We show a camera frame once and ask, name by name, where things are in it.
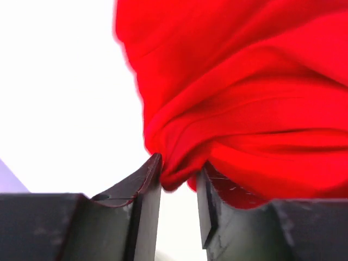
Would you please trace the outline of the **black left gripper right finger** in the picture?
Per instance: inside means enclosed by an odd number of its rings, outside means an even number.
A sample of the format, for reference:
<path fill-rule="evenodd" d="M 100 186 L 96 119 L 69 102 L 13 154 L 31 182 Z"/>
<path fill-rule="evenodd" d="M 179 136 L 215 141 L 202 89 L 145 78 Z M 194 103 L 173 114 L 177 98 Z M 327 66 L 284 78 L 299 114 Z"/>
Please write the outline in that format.
<path fill-rule="evenodd" d="M 197 201 L 209 260 L 347 260 L 347 200 L 274 200 L 242 210 L 220 188 L 236 186 L 206 163 Z"/>

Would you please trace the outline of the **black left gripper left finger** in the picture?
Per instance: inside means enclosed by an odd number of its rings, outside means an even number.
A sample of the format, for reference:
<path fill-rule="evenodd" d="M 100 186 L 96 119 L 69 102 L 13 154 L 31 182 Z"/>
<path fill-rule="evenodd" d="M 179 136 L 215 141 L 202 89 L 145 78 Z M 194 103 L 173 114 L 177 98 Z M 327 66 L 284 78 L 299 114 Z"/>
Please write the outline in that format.
<path fill-rule="evenodd" d="M 109 189 L 1 194 L 1 260 L 153 260 L 161 155 Z"/>

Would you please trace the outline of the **red printed t shirt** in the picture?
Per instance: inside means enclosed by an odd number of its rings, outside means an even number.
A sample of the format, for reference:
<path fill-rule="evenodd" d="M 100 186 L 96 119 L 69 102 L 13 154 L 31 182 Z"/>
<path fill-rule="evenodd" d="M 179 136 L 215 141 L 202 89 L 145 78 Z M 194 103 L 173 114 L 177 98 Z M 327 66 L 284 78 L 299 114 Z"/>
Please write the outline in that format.
<path fill-rule="evenodd" d="M 347 1 L 117 1 L 162 187 L 221 197 L 347 197 Z"/>

